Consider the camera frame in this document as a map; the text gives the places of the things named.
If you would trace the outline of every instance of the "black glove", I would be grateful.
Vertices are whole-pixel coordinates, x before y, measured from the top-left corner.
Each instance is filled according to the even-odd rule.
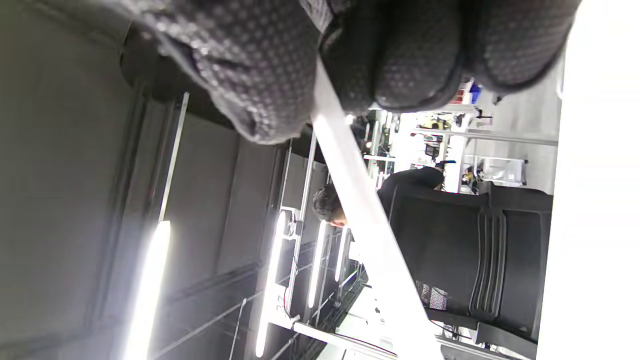
[[[345,112],[449,102],[463,73],[527,88],[560,55],[580,0],[108,0],[155,35],[247,139],[309,121],[316,57]]]

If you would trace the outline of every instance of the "office chair backrest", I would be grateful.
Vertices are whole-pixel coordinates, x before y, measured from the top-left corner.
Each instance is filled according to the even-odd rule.
[[[491,183],[479,196],[400,184],[390,225],[429,317],[534,358],[552,199]]]

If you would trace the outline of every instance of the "black shirt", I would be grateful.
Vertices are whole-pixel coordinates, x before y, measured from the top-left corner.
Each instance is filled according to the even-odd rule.
[[[427,189],[433,189],[444,182],[444,175],[436,168],[423,167],[413,170],[400,171],[391,174],[382,187],[378,190],[378,197],[385,208],[385,213],[389,214],[391,202],[394,198],[394,192],[399,184],[410,184],[415,186],[423,186]]]

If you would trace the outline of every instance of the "person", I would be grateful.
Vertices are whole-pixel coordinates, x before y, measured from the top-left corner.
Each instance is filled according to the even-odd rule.
[[[444,182],[442,166],[416,168],[391,174],[378,190],[378,197],[385,212],[388,214],[396,186],[399,184],[411,184],[440,190]],[[333,226],[345,227],[349,225],[333,184],[325,185],[316,191],[312,199],[312,209],[320,220],[324,220]]]

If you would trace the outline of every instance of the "dark hair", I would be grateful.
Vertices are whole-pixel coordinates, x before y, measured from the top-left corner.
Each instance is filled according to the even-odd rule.
[[[316,191],[312,200],[314,213],[326,222],[335,220],[336,214],[342,209],[340,198],[333,184],[328,184]]]

